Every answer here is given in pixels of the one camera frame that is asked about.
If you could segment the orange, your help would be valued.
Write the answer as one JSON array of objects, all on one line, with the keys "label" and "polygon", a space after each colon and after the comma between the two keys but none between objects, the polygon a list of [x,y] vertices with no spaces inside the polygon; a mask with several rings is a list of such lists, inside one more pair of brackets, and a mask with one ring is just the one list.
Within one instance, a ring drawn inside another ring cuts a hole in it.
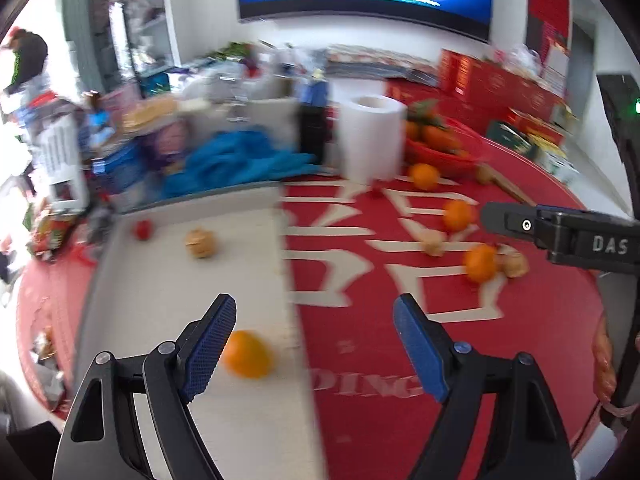
[{"label": "orange", "polygon": [[465,230],[476,220],[476,209],[465,200],[448,200],[444,206],[442,222],[449,232]]},{"label": "orange", "polygon": [[440,173],[431,165],[415,164],[409,168],[409,179],[418,190],[431,192],[438,187]]},{"label": "orange", "polygon": [[497,248],[486,244],[477,245],[465,253],[463,265],[469,280],[476,284],[484,284],[498,273]]},{"label": "orange", "polygon": [[249,330],[232,332],[221,357],[230,373],[246,379],[267,377],[274,367],[272,352],[265,341]]}]

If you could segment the tan husk fruit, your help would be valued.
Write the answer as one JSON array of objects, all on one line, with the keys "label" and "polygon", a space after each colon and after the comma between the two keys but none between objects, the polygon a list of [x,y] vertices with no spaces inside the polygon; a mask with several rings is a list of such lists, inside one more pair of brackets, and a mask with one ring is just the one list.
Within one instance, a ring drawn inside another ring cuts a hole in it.
[{"label": "tan husk fruit", "polygon": [[498,266],[499,270],[507,278],[521,278],[529,271],[528,260],[517,250],[499,254]]},{"label": "tan husk fruit", "polygon": [[447,235],[439,230],[424,229],[418,236],[422,252],[431,257],[441,257],[445,252]]}]

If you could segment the red plastic fruit basket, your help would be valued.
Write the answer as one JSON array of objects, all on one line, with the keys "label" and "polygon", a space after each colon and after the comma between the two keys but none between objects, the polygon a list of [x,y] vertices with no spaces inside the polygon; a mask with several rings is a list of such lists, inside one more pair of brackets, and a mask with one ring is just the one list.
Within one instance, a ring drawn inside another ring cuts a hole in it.
[{"label": "red plastic fruit basket", "polygon": [[485,139],[458,120],[444,116],[442,125],[424,125],[405,140],[405,162],[427,164],[447,178],[469,177],[484,160]]}]

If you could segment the green gift box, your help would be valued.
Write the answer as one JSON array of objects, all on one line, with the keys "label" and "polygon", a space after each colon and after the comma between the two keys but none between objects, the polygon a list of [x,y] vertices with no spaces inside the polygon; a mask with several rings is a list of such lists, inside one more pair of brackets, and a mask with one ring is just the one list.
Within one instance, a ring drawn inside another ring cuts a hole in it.
[{"label": "green gift box", "polygon": [[498,122],[498,120],[490,122],[486,131],[486,138],[529,160],[533,160],[538,151],[538,148],[526,138],[524,133],[519,132],[518,129],[513,128],[506,122]]}]

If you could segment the orange beside basket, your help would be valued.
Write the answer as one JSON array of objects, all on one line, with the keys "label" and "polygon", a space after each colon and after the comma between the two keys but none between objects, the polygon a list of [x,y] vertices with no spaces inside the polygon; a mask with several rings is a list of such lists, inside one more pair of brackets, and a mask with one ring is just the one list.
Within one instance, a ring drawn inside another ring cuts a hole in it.
[{"label": "orange beside basket", "polygon": [[415,164],[409,168],[409,179],[418,190],[431,192],[438,187],[440,173],[431,165]]}]

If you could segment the red gift boxes stack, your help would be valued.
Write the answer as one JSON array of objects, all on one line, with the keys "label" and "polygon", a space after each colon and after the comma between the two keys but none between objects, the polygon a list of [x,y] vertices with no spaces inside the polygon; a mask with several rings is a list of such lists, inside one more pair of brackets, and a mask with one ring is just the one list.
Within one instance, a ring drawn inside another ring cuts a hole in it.
[{"label": "red gift boxes stack", "polygon": [[484,136],[510,110],[550,122],[563,100],[535,81],[472,56],[442,49],[438,66],[439,114]]}]

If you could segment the mandarins pile with leaves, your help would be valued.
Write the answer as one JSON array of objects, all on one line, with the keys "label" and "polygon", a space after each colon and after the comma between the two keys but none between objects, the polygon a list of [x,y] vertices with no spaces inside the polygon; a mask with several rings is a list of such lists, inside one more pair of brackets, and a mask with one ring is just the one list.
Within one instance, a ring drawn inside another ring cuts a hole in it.
[{"label": "mandarins pile with leaves", "polygon": [[441,153],[460,154],[461,141],[439,115],[437,104],[436,99],[426,99],[408,105],[405,137]]}]

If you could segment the red round table mat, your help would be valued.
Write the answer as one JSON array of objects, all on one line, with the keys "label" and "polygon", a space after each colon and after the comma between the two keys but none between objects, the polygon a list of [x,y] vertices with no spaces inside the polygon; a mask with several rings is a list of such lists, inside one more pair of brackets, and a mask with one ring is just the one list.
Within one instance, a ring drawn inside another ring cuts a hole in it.
[{"label": "red round table mat", "polygon": [[[522,278],[471,282],[463,258],[496,238],[477,226],[456,234],[439,258],[416,244],[420,228],[437,229],[448,200],[480,205],[500,200],[498,188],[473,179],[417,191],[400,178],[372,193],[341,179],[305,178],[280,185],[284,258],[306,356],[321,479],[403,479],[437,418],[392,321],[404,292],[455,340],[512,358],[532,354],[547,378],[570,436],[594,403],[590,341],[601,312],[593,278],[548,263],[523,242],[502,240],[528,260]],[[18,292],[23,346],[43,327],[53,332],[70,380],[76,335],[98,266],[67,254],[33,262]]]}]

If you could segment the white paper towel roll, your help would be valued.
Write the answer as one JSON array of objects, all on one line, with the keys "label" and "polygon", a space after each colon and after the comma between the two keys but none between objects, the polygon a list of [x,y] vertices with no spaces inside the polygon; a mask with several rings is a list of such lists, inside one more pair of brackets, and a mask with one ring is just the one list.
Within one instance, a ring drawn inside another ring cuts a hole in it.
[{"label": "white paper towel roll", "polygon": [[337,111],[341,174],[357,184],[393,180],[404,157],[407,107],[388,96],[358,96]]}]

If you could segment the white shallow tray box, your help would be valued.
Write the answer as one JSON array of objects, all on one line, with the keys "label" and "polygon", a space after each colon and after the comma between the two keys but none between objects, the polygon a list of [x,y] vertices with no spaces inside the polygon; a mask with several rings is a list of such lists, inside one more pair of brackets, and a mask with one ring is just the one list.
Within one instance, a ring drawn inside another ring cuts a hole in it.
[{"label": "white shallow tray box", "polygon": [[[245,185],[120,216],[88,289],[76,335],[74,375],[109,351],[154,349],[201,318],[215,298],[236,303],[236,327],[264,340],[276,358],[264,379],[214,371],[190,412],[227,479],[321,479],[326,474],[300,325],[284,258],[282,188]],[[140,242],[134,224],[153,222]],[[186,233],[213,231],[218,250],[197,259]]]}]

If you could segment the red cherry tomato in tray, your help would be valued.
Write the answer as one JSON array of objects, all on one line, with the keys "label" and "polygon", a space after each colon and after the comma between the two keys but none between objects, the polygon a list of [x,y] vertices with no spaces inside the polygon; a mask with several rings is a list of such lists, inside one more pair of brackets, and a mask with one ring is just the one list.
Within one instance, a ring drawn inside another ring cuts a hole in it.
[{"label": "red cherry tomato in tray", "polygon": [[140,242],[149,240],[154,231],[153,222],[148,219],[139,220],[134,224],[134,237]]}]

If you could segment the crumpled husk fruit in tray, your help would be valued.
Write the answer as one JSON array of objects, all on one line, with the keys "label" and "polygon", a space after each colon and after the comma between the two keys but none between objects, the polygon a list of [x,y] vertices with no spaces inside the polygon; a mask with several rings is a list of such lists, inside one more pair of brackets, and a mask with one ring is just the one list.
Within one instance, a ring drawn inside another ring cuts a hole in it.
[{"label": "crumpled husk fruit in tray", "polygon": [[186,233],[184,246],[193,258],[212,258],[218,250],[218,242],[213,231],[196,228]]}]

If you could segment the black rectangular device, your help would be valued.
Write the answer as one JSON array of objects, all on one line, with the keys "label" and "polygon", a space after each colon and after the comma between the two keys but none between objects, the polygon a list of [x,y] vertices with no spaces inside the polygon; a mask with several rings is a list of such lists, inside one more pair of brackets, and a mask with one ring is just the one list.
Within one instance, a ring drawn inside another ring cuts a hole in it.
[{"label": "black rectangular device", "polygon": [[326,158],[329,139],[329,87],[324,79],[311,79],[303,88],[298,108],[298,150],[312,156],[316,165]]}]

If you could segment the checkered cloth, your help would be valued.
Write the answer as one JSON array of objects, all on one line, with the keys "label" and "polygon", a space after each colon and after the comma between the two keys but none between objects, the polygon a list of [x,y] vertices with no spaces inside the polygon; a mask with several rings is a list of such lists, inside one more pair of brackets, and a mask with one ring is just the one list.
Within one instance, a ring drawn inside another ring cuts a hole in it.
[{"label": "checkered cloth", "polygon": [[405,79],[438,86],[437,67],[426,58],[344,44],[332,44],[326,49],[326,74],[335,78]]}]

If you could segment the blue rubber gloves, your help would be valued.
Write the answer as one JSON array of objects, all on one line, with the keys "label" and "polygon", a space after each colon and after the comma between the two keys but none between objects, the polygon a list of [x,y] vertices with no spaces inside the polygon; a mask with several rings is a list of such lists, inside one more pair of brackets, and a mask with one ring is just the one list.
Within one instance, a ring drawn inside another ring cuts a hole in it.
[{"label": "blue rubber gloves", "polygon": [[218,133],[191,152],[180,171],[164,177],[160,195],[177,198],[235,185],[316,174],[305,153],[276,148],[259,130]]}]

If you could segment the green potted plant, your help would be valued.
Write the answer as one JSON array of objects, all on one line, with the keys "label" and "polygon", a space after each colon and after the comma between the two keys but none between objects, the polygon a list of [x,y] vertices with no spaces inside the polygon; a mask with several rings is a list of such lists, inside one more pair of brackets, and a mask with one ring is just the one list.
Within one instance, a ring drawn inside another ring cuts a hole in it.
[{"label": "green potted plant", "polygon": [[253,46],[248,42],[231,41],[218,50],[208,52],[206,56],[217,62],[234,61],[243,64],[254,62]]}]

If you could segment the person in dark jacket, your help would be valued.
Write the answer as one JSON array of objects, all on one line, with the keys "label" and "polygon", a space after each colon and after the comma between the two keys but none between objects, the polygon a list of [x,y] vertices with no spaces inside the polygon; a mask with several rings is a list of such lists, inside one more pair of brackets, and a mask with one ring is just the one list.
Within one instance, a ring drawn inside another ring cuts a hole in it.
[{"label": "person in dark jacket", "polygon": [[40,35],[14,27],[9,33],[8,48],[14,53],[14,72],[4,93],[12,96],[23,84],[42,74],[48,45]]}]

